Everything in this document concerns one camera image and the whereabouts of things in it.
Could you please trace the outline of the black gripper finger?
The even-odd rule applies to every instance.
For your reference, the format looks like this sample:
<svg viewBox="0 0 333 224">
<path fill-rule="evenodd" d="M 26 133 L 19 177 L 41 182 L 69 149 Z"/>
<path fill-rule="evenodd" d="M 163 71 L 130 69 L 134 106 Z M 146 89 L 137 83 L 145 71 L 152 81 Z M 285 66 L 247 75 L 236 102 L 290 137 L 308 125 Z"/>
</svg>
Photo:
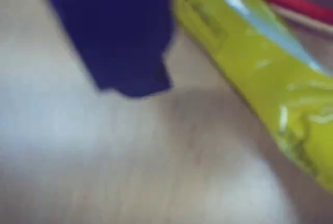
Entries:
<svg viewBox="0 0 333 224">
<path fill-rule="evenodd" d="M 170 0 L 50 0 L 96 86 L 128 97 L 170 89 Z"/>
</svg>

